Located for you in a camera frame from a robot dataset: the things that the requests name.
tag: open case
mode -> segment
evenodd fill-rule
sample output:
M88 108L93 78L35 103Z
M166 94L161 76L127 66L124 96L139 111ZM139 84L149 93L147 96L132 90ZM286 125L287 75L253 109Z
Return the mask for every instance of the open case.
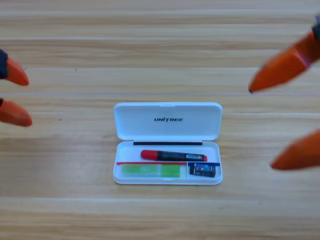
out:
M216 185L223 179L216 102L124 102L114 107L118 184ZM145 160L143 150L205 155L207 161Z

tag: unitree logo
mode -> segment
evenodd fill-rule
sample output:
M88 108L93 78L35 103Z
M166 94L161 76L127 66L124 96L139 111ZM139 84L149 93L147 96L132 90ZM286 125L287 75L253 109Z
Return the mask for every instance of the unitree logo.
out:
M155 122L182 122L184 119L183 118L155 118L154 121Z

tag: wooden table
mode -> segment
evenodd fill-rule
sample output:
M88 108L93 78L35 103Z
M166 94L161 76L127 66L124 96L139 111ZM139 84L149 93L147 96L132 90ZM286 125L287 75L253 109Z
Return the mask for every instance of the wooden table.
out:
M304 35L317 0L2 0L0 48L30 79L1 81L33 126L0 125L3 240L318 240L320 170L273 171L319 127L320 68L250 95ZM118 185L113 106L223 106L216 186Z

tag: white case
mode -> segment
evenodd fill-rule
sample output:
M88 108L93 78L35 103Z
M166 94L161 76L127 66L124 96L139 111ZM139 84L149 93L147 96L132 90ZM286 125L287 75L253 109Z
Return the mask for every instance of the white case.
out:
M118 184L217 185L223 179L219 146L223 108L216 102L123 102L114 107L117 146L113 179ZM190 174L180 166L180 177L160 174L128 176L119 162L150 162L142 150L202 154L208 163L218 163L215 177Z

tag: case lid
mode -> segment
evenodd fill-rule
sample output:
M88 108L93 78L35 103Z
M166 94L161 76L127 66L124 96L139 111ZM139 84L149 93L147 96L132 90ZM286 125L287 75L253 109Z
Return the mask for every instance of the case lid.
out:
M216 102L123 102L114 107L117 135L140 142L199 142L220 134Z

